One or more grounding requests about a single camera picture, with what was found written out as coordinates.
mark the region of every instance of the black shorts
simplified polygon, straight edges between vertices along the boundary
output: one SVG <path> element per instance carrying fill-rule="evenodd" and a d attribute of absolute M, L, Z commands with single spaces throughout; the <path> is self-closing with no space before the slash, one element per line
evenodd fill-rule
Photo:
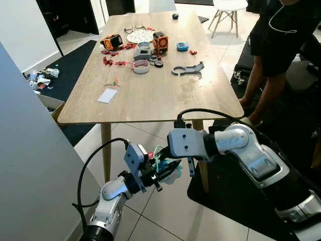
<path fill-rule="evenodd" d="M 284 7 L 272 19 L 271 25 L 277 29 L 297 31 L 287 34 L 269 26 L 271 17 L 282 7 L 279 0 L 270 0 L 269 4 L 263 5 L 260 18 L 250 33 L 251 54 L 261 56 L 263 76 L 273 77 L 286 72 L 320 22 L 319 18 L 305 14 L 303 2 Z"/>

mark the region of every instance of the leg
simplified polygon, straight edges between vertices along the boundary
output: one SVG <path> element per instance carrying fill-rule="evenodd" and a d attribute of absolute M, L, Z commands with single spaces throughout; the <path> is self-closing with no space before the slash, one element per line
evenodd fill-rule
<path fill-rule="evenodd" d="M 258 88 L 262 85 L 263 80 L 264 79 L 262 76 L 262 60 L 260 56 L 255 56 L 254 66 L 246 86 L 245 94 L 243 98 L 240 99 L 242 107 L 247 107 L 252 103 L 255 93 L 258 90 Z"/>
<path fill-rule="evenodd" d="M 213 33 L 212 33 L 211 39 L 213 38 L 213 36 L 214 36 L 214 34 L 215 34 L 215 31 L 216 31 L 216 29 L 217 29 L 217 26 L 218 26 L 219 23 L 220 23 L 222 14 L 223 14 L 223 11 L 220 11 L 219 18 L 217 19 L 217 23 L 216 23 L 215 29 L 214 29 L 214 31 L 213 31 Z"/>
<path fill-rule="evenodd" d="M 101 124 L 101 143 L 104 144 L 111 140 L 111 123 Z M 111 166 L 111 145 L 107 145 L 102 149 L 102 160 L 104 163 L 105 181 L 110 181 Z"/>
<path fill-rule="evenodd" d="M 215 13 L 215 15 L 214 15 L 214 17 L 213 17 L 213 19 L 212 19 L 212 21 L 211 21 L 210 25 L 209 25 L 208 30 L 210 29 L 211 25 L 213 24 L 214 19 L 217 17 L 217 14 L 218 14 L 218 13 L 219 13 L 219 10 L 217 10 L 217 11 L 216 11 L 216 13 Z"/>
<path fill-rule="evenodd" d="M 231 13 L 231 29 L 233 28 L 233 15 L 234 15 L 234 11 Z"/>
<path fill-rule="evenodd" d="M 203 121 L 201 119 L 196 119 L 192 121 L 193 128 L 200 131 L 203 130 Z M 199 168 L 202 177 L 203 188 L 206 193 L 209 192 L 209 178 L 208 178 L 208 170 L 207 163 L 205 161 L 199 161 Z"/>
<path fill-rule="evenodd" d="M 237 11 L 234 12 L 235 27 L 236 27 L 236 38 L 239 37 L 238 23 L 237 23 Z"/>
<path fill-rule="evenodd" d="M 249 116 L 250 121 L 256 125 L 260 123 L 262 115 L 266 112 L 273 102 L 283 92 L 285 86 L 285 73 L 279 74 L 275 77 L 268 77 L 264 91 L 261 95 L 260 101 L 257 104 L 255 111 Z"/>

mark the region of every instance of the table leg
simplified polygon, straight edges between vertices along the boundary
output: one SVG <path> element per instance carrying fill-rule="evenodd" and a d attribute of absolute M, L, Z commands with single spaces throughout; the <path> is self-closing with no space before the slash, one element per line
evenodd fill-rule
<path fill-rule="evenodd" d="M 104 144 L 111 140 L 111 123 L 101 124 L 101 143 Z M 110 181 L 111 167 L 111 145 L 107 145 L 102 149 L 102 160 L 104 163 L 105 182 Z"/>
<path fill-rule="evenodd" d="M 201 131 L 204 129 L 203 121 L 201 119 L 196 119 L 192 121 L 193 128 Z M 206 193 L 209 192 L 209 178 L 208 178 L 208 170 L 207 163 L 205 161 L 199 161 L 199 168 L 202 177 L 203 188 Z"/>

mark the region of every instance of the wooden table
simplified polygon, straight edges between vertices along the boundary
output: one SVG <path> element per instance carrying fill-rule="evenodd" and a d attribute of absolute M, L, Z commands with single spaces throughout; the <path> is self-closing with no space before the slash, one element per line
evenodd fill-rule
<path fill-rule="evenodd" d="M 169 50 L 162 58 L 164 67 L 151 66 L 148 73 L 138 75 L 129 68 L 105 66 L 100 53 L 103 48 L 97 42 L 58 121 L 62 124 L 101 123 L 102 142 L 105 143 L 111 138 L 111 123 L 173 121 L 180 111 L 187 108 L 210 108 L 241 117 L 243 109 L 215 58 L 213 47 L 198 17 L 193 12 L 183 12 L 179 13 L 178 20 L 173 20 L 173 13 L 110 16 L 99 40 L 109 34 L 119 33 L 126 43 L 123 30 L 126 23 L 134 26 L 140 22 L 164 32 L 169 37 Z M 188 42 L 190 50 L 198 51 L 197 55 L 178 52 L 176 43 L 182 41 Z M 132 61 L 133 52 L 133 49 L 121 50 L 112 59 Z M 202 76 L 171 74 L 175 66 L 193 66 L 200 61 L 205 65 Z M 111 83 L 115 77 L 119 79 L 120 92 L 110 104 L 97 102 L 106 89 L 104 85 Z M 217 117 L 202 112 L 184 115 L 186 120 L 193 121 L 197 130 L 203 129 L 202 120 Z M 110 178 L 110 152 L 110 145 L 103 149 L 106 181 Z M 200 162 L 200 167 L 207 191 L 207 166 Z"/>

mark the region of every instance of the paper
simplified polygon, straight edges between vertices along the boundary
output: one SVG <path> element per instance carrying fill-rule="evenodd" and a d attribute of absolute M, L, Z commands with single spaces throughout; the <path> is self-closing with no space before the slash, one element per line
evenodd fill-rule
<path fill-rule="evenodd" d="M 106 89 L 105 92 L 98 98 L 97 101 L 107 103 L 111 101 L 111 99 L 114 97 L 114 95 L 117 93 L 116 89 Z"/>

